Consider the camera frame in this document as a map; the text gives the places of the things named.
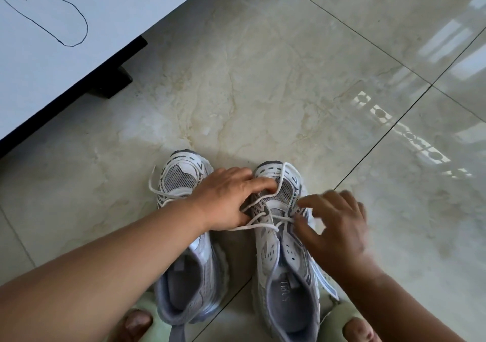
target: sneaker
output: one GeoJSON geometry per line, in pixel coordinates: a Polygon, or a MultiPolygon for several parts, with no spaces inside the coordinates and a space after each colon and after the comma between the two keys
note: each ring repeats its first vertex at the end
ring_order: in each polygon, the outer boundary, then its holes
{"type": "MultiPolygon", "coordinates": [[[[189,196],[213,168],[191,150],[172,153],[162,169],[157,206],[189,196]]],[[[228,289],[228,264],[221,248],[212,245],[209,232],[200,235],[155,283],[160,318],[172,325],[170,342],[185,341],[184,326],[207,319],[228,289]]]]}
{"type": "Polygon", "coordinates": [[[320,323],[318,282],[335,298],[338,296],[294,233],[295,213],[315,228],[311,211],[296,204],[307,190],[301,175],[289,163],[265,162],[254,176],[271,177],[278,183],[275,194],[262,191],[252,195],[252,204],[246,209],[253,219],[237,228],[256,231],[255,311],[274,338],[282,342],[315,342],[320,323]]]}

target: tile floor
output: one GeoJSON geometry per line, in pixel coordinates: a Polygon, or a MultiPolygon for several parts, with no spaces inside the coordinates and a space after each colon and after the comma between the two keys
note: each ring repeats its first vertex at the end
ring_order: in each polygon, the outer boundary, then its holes
{"type": "MultiPolygon", "coordinates": [[[[155,208],[154,164],[292,162],[350,188],[378,259],[468,341],[486,326],[486,0],[189,0],[125,64],[0,160],[0,282],[155,208]]],[[[231,284],[188,341],[269,337],[249,232],[217,233],[231,284]]]]}

